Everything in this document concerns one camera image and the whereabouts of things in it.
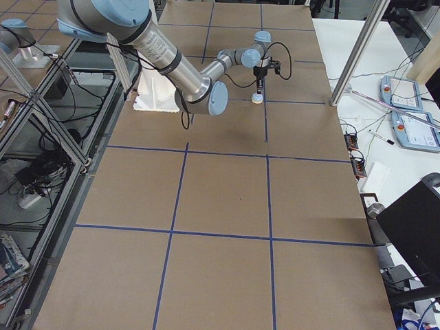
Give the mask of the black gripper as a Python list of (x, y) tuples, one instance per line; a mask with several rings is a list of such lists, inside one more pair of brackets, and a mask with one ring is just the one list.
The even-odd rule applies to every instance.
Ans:
[(264, 91), (264, 77), (267, 75), (267, 71), (269, 69), (269, 66), (255, 66), (253, 68), (253, 74), (255, 79), (257, 80), (256, 86), (257, 86), (257, 94), (263, 94)]

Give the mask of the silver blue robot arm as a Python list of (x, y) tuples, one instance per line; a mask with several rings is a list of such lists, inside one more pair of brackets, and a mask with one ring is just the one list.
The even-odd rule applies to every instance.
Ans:
[(11, 54), (19, 48), (28, 48), (36, 43), (26, 23), (17, 18), (1, 22), (1, 50)]
[(222, 77), (233, 65), (254, 68), (268, 57), (271, 35), (255, 34), (249, 47), (224, 49), (202, 71), (188, 61), (153, 21), (148, 1), (59, 1), (58, 28), (72, 38), (105, 43), (111, 34), (133, 46), (157, 72), (175, 86), (175, 102), (182, 111), (218, 116), (228, 105)]

